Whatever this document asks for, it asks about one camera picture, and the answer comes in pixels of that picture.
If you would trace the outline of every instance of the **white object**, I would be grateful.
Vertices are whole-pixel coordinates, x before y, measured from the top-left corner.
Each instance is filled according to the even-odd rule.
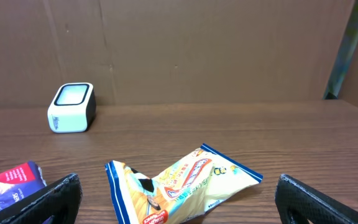
[[[86,131],[96,113],[93,85],[67,83],[57,91],[48,109],[49,127],[56,133]]]

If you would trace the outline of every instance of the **purple package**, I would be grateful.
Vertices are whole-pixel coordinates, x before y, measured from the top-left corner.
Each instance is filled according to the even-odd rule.
[[[0,173],[0,211],[45,186],[41,169],[32,161]]]

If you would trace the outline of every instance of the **wooden table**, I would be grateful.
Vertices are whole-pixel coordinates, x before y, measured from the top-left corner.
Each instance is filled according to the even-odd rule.
[[[153,177],[203,142],[264,175],[193,223],[279,223],[275,185],[290,174],[358,210],[358,108],[300,103],[100,106],[90,130],[54,134],[46,108],[0,109],[0,172],[33,160],[48,183],[80,176],[78,223],[117,223],[104,164]]]

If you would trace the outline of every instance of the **snack bag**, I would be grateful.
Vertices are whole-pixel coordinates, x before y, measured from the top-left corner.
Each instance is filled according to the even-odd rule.
[[[125,165],[106,164],[119,223],[182,223],[258,184],[263,176],[203,144],[150,179]]]
[[[0,211],[46,185],[41,169],[32,161],[0,173]]]

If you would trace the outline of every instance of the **small white box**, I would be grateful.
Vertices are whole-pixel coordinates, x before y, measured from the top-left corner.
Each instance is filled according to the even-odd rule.
[[[56,133],[88,129],[96,115],[96,100],[90,83],[67,83],[57,91],[48,109],[49,127]]]

